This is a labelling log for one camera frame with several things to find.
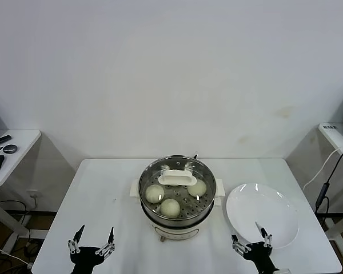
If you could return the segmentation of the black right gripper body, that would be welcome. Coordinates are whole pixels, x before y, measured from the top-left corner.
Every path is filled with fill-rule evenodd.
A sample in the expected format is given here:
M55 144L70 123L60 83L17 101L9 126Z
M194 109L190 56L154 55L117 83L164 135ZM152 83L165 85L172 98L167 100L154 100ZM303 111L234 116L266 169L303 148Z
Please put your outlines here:
M243 258L252 261L257 268L258 273L274 273L277 267L273 264L270 255L272 246L265 244L263 241L246 245L246 252Z

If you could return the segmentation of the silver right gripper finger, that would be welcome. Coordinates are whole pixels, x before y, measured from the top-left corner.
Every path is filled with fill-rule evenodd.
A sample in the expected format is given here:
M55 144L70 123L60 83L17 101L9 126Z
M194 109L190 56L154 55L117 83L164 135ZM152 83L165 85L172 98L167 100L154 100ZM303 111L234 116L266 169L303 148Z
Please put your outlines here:
M232 248L238 254L245 254L249 252L249 248L246 245L243 245L239 242L237 235L231 235L231 239L232 239Z
M272 247L272 235L268 234L266 229L261 226L260 224L258 224L257 222L255 222L261 236L264 238L264 247Z

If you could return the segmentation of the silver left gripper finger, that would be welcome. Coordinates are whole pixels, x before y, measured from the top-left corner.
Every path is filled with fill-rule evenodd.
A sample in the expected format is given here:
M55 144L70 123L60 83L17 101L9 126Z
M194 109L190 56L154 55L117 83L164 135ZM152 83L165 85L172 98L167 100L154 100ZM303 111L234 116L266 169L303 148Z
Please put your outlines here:
M103 247L101 247L99 250L97 250L95 254L99 256L110 256L114 250L115 250L114 228L112 227L107 243Z
M79 241L81 239L83 230L85 226L82 225L81 228L74 234L74 237L67 242L70 253L80 253Z

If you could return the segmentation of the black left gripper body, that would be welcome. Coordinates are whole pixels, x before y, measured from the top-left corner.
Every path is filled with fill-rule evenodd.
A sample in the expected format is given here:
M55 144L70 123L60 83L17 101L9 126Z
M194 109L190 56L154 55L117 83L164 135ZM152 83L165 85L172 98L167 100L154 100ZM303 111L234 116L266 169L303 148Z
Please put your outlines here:
M70 260L74 264L72 274L92 274L95 266L103 263L103 257L96 252L100 247L81 246L79 253L70 254Z

